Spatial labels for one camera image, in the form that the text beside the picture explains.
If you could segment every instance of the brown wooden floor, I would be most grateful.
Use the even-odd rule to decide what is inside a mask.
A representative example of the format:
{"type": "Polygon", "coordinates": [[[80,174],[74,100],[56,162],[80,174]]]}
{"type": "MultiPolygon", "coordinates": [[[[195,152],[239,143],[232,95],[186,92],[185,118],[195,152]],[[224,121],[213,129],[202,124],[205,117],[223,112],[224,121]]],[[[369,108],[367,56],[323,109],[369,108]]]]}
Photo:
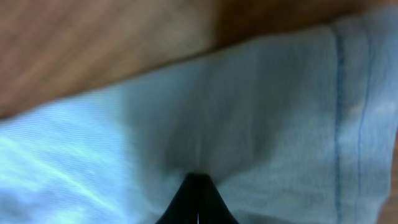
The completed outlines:
{"type": "MultiPolygon", "coordinates": [[[[0,117],[398,0],[0,0],[0,117]]],[[[398,155],[379,224],[398,223],[398,155]]]]}

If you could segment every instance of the garment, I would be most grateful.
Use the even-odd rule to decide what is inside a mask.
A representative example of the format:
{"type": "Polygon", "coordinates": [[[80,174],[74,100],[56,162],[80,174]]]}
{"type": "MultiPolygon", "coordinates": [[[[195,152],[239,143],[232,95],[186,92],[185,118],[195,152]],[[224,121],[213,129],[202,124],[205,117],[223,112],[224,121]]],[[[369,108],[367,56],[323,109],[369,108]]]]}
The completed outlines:
{"type": "Polygon", "coordinates": [[[0,123],[0,223],[155,223],[188,172],[240,223],[375,223],[398,9],[252,40],[0,123]]]}

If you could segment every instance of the blue fabric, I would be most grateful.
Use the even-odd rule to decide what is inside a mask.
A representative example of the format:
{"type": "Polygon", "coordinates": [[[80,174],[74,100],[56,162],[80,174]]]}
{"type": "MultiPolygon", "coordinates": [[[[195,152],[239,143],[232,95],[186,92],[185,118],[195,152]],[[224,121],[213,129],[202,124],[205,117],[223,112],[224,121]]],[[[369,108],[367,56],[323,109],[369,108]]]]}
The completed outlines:
{"type": "Polygon", "coordinates": [[[0,223],[154,223],[206,172],[240,223],[375,223],[398,10],[257,39],[0,123],[0,223]]]}

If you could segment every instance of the seam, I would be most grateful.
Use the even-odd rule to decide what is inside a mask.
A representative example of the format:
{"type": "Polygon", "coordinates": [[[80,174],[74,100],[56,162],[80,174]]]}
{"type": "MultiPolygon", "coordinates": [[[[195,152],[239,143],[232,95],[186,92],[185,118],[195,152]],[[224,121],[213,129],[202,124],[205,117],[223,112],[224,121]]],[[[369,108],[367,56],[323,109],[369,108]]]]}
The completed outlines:
{"type": "Polygon", "coordinates": [[[366,116],[366,111],[368,110],[368,102],[369,102],[369,92],[370,92],[370,86],[371,86],[371,68],[372,68],[372,50],[371,50],[371,39],[369,34],[366,32],[365,25],[363,19],[360,17],[358,19],[361,23],[361,27],[363,28],[363,31],[365,32],[365,39],[368,45],[368,67],[367,67],[367,77],[366,77],[366,90],[365,90],[365,102],[364,106],[362,108],[362,113],[361,113],[361,118],[359,122],[359,127],[358,127],[358,189],[357,189],[357,195],[356,195],[356,201],[355,201],[355,223],[358,223],[358,212],[359,212],[359,201],[361,200],[361,194],[362,194],[362,150],[363,150],[363,135],[362,135],[362,129],[364,126],[364,120],[366,116]]]}
{"type": "Polygon", "coordinates": [[[336,116],[335,116],[335,209],[336,223],[341,223],[341,171],[340,171],[340,145],[338,144],[338,136],[340,135],[340,124],[342,119],[341,104],[343,101],[343,76],[345,59],[343,55],[343,38],[338,30],[331,26],[332,33],[335,36],[336,57],[337,57],[337,73],[336,73],[336,116]]]}

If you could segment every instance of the towel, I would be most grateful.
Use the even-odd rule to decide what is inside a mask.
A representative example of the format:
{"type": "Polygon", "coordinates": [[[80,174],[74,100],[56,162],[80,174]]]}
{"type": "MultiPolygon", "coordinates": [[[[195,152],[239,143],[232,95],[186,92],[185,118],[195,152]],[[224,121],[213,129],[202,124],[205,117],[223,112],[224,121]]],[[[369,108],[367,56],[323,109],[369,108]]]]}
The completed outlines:
{"type": "Polygon", "coordinates": [[[252,40],[0,123],[0,223],[155,223],[189,172],[240,223],[375,223],[398,9],[252,40]]]}

